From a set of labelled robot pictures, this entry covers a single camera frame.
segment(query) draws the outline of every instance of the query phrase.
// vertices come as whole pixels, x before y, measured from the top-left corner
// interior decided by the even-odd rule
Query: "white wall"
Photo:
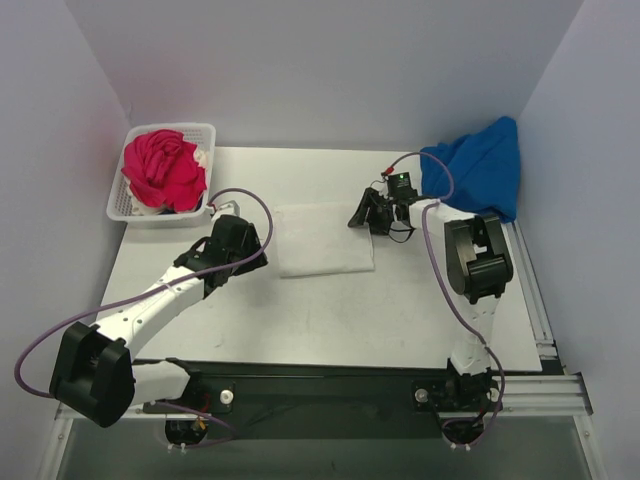
[[[581,0],[67,0],[135,124],[402,150],[517,116]]]
[[[586,0],[520,117],[520,219],[611,479],[640,470],[640,2]]]
[[[56,402],[13,363],[39,333],[101,298],[121,227],[104,214],[128,124],[62,0],[0,5],[0,477],[33,478]],[[25,374],[48,389],[56,341]]]

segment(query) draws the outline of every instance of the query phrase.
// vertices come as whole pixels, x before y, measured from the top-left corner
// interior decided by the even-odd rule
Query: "pink cloth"
[[[204,168],[193,158],[197,145],[183,138],[180,132],[156,130],[125,147],[122,174],[131,181],[131,192],[148,207],[166,205],[186,212],[198,205],[207,189]]]

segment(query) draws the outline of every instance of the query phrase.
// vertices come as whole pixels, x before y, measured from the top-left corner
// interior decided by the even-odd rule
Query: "blue cloth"
[[[497,213],[505,223],[516,219],[520,149],[515,120],[502,117],[480,133],[421,151],[435,155],[449,167],[455,191],[446,201],[448,205],[473,213]],[[420,157],[420,167],[422,194],[446,195],[449,180],[442,167],[424,156]]]

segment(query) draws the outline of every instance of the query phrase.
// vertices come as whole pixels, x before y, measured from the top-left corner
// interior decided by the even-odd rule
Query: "basket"
[[[131,199],[127,193],[127,183],[121,170],[124,166],[124,147],[131,143],[138,135],[154,130],[170,129],[182,132],[187,142],[195,143],[203,150],[209,152],[209,162],[205,171],[207,189],[203,193],[203,201],[197,210],[188,213],[173,213],[165,215],[131,215]],[[213,153],[216,143],[216,129],[208,123],[157,123],[153,125],[141,125],[132,128],[127,134],[120,154],[118,169],[116,170],[109,201],[107,202],[107,216],[111,220],[127,222],[131,226],[140,228],[171,228],[202,225],[208,221],[204,214],[206,200],[209,198],[211,186],[211,172],[213,170]]]

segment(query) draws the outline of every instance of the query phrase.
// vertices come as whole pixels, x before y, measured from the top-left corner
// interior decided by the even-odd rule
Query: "white cloth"
[[[368,228],[349,228],[353,203],[287,205],[274,209],[281,277],[374,269]]]

